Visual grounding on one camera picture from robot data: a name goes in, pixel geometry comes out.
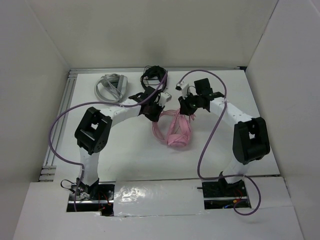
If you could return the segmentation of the pink wired headphones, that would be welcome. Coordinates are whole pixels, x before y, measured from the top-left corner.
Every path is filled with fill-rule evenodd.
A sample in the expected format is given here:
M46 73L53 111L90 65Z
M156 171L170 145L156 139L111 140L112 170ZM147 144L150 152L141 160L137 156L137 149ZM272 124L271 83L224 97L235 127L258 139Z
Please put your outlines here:
M161 132L157 122L152 122L152 133L154 137L162 144L172 148L186 147L192 138L191 121L195 115L186 116L180 114L180 109L166 110L160 114L160 117L170 116L172 121L166 134Z

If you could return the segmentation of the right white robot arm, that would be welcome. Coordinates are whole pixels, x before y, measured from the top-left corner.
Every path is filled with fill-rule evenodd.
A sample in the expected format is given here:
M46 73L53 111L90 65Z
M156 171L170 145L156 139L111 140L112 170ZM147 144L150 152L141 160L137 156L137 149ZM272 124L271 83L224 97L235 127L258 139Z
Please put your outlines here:
M270 141L266 121L262 117L250 116L228 102L221 92L214 92L208 78L196 80L196 94L189 91L189 84L180 82L175 89L181 91L178 98L180 114L191 116L197 109L205 109L219 116L218 123L225 122L232 128L232 152L228 166L219 174L224 180L218 184L223 196L230 196L236 189L235 183L247 173L252 161L261 160L270 153Z

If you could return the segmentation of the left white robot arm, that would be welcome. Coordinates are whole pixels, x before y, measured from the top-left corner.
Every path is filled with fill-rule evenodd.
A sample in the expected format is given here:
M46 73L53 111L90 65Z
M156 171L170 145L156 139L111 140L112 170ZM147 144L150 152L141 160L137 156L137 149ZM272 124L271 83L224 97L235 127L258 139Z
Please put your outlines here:
M156 92L148 87L144 92L129 96L123 103L115 103L104 111L90 107L83 115L75 138L80 152L81 172L76 179L81 194L88 200L99 193L99 155L107 145L111 128L129 119L144 115L152 122L160 118L165 104L172 96L166 92Z

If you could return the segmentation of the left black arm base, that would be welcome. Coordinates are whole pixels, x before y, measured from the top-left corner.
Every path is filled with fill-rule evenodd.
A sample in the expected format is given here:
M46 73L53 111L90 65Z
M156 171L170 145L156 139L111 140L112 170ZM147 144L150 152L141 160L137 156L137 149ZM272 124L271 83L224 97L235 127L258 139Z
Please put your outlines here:
M99 212L102 216L114 215L114 183L96 182L88 187L63 179L60 187L68 190L69 196L66 211L72 212Z

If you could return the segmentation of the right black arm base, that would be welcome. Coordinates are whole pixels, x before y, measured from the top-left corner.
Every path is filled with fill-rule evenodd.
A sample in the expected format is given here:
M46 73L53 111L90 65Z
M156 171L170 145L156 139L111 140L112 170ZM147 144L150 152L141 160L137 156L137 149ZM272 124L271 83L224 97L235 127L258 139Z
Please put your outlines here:
M234 205L236 208L251 207L243 180L231 184L224 178L202 181L197 189L202 191L205 210L232 209Z

